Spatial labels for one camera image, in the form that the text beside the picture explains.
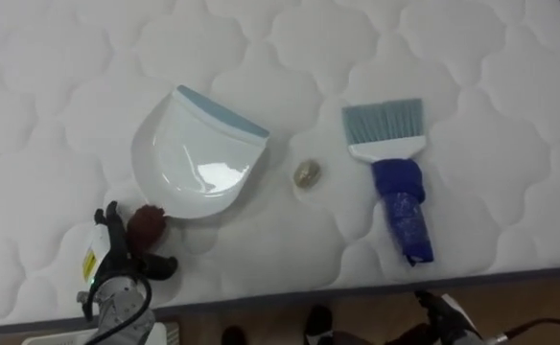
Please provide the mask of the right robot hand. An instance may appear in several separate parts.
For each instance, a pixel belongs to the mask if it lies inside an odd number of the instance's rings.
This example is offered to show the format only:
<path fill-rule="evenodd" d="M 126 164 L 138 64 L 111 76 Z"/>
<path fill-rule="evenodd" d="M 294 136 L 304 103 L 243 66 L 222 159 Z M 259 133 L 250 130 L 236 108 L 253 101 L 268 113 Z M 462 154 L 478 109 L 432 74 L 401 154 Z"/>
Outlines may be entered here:
<path fill-rule="evenodd" d="M 449 294 L 416 291 L 415 297 L 427 311 L 434 337 L 442 345 L 483 345 L 484 341 L 463 308 Z"/>

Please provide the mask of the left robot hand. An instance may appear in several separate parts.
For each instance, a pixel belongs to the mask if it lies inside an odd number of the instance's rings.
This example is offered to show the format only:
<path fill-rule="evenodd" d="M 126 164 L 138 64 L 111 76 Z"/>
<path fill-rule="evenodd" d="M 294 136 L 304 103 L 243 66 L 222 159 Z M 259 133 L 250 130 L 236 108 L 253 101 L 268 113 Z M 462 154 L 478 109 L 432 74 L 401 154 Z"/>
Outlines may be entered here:
<path fill-rule="evenodd" d="M 83 280 L 91 286 L 114 271 L 134 271 L 153 281 L 170 279 L 177 272 L 177 258 L 152 253 L 166 227 L 164 210 L 153 205 L 140 207 L 128 220 L 115 200 L 97 209 L 83 251 Z"/>

